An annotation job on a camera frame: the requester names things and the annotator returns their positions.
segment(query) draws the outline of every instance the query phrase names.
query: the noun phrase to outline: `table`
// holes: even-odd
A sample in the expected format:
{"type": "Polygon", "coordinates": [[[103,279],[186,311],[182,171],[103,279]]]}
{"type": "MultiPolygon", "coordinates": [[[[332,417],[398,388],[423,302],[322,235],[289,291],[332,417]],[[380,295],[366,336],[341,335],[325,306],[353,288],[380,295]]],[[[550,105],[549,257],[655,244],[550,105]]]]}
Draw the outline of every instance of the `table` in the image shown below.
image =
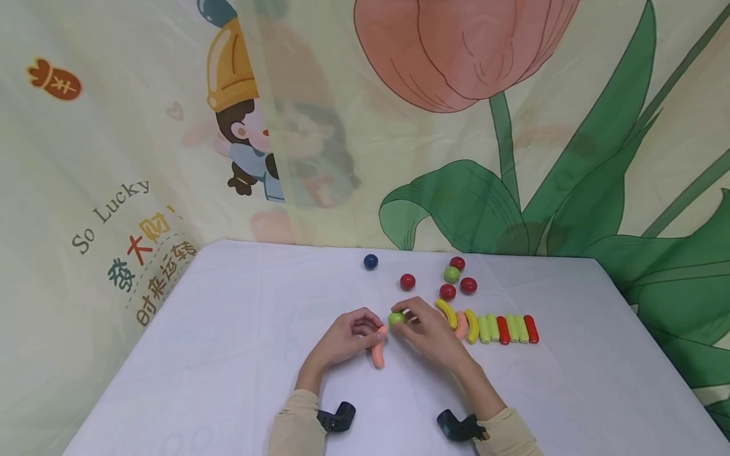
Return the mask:
{"type": "MultiPolygon", "coordinates": [[[[453,254],[218,241],[173,290],[66,455],[265,455],[273,416],[336,316],[386,319],[414,295],[433,303],[453,254]],[[362,260],[374,253],[374,271],[362,260]],[[404,292],[399,278],[416,277],[404,292]]],[[[730,445],[593,260],[462,255],[474,295],[455,309],[531,314],[539,344],[468,346],[546,455],[730,454],[730,445]]],[[[385,369],[365,354],[332,369],[320,407],[351,402],[328,455],[473,455],[436,416],[471,413],[453,378],[392,336],[385,369]]]]}

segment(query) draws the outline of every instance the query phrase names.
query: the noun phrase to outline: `green ball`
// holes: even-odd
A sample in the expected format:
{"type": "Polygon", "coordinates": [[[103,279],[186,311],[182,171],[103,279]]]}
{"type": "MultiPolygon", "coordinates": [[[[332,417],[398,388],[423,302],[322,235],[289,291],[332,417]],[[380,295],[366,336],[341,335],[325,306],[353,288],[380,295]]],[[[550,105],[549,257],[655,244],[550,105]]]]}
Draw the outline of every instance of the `green ball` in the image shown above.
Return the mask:
{"type": "Polygon", "coordinates": [[[449,266],[444,270],[444,280],[449,283],[454,283],[458,281],[458,278],[461,276],[461,272],[458,271],[457,268],[453,266],[449,266]]]}
{"type": "Polygon", "coordinates": [[[397,325],[398,323],[406,324],[406,316],[403,315],[401,312],[393,312],[392,314],[388,315],[388,324],[390,326],[397,325]]]}

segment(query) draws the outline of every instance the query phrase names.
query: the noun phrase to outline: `right hand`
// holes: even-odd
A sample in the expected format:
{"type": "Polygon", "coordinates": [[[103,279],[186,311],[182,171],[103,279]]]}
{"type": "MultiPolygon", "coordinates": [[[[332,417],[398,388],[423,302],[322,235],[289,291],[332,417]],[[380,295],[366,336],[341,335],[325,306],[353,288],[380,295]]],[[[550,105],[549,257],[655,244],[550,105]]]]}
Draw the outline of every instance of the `right hand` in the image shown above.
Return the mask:
{"type": "Polygon", "coordinates": [[[465,360],[471,360],[469,352],[454,336],[446,319],[420,297],[401,301],[393,306],[391,311],[403,312],[410,320],[406,325],[396,324],[393,330],[429,360],[450,371],[465,360]]]}

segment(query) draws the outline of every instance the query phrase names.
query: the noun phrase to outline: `ball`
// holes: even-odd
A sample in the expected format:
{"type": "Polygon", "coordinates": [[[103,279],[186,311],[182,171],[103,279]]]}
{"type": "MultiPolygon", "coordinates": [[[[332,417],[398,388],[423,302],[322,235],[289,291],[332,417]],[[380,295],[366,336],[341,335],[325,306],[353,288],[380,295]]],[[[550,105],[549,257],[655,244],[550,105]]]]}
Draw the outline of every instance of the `ball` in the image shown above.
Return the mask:
{"type": "Polygon", "coordinates": [[[393,312],[392,314],[388,315],[388,324],[390,326],[397,325],[398,323],[406,324],[406,316],[403,315],[401,312],[393,312]]]}
{"type": "Polygon", "coordinates": [[[449,266],[453,266],[457,268],[459,271],[463,271],[464,267],[466,266],[466,261],[462,257],[454,257],[451,258],[451,261],[449,262],[449,266]]]}
{"type": "Polygon", "coordinates": [[[459,287],[461,288],[462,293],[470,295],[477,291],[477,281],[471,277],[464,277],[464,279],[461,280],[461,285],[459,285],[459,287]]]}
{"type": "Polygon", "coordinates": [[[456,297],[456,287],[450,283],[445,283],[439,288],[439,297],[444,301],[451,301],[456,297]]]}
{"type": "Polygon", "coordinates": [[[415,277],[411,274],[403,274],[401,276],[401,288],[403,291],[408,291],[413,289],[415,286],[415,277]]]}
{"type": "Polygon", "coordinates": [[[461,276],[461,272],[453,266],[449,266],[444,270],[444,280],[449,283],[455,283],[458,281],[459,276],[461,276]]]}
{"type": "Polygon", "coordinates": [[[363,259],[363,264],[365,265],[365,269],[367,269],[368,271],[372,271],[377,267],[377,257],[372,253],[369,253],[368,255],[365,255],[365,258],[363,259]]]}

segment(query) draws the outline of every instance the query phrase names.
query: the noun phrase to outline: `backdrop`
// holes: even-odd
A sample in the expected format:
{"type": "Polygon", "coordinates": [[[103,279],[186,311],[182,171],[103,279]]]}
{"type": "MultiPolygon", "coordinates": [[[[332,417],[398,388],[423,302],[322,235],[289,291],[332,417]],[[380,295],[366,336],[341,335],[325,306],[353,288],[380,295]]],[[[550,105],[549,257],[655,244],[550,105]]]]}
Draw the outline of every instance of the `backdrop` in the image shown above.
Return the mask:
{"type": "Polygon", "coordinates": [[[221,238],[595,258],[730,436],[727,0],[6,3],[8,454],[221,238]]]}

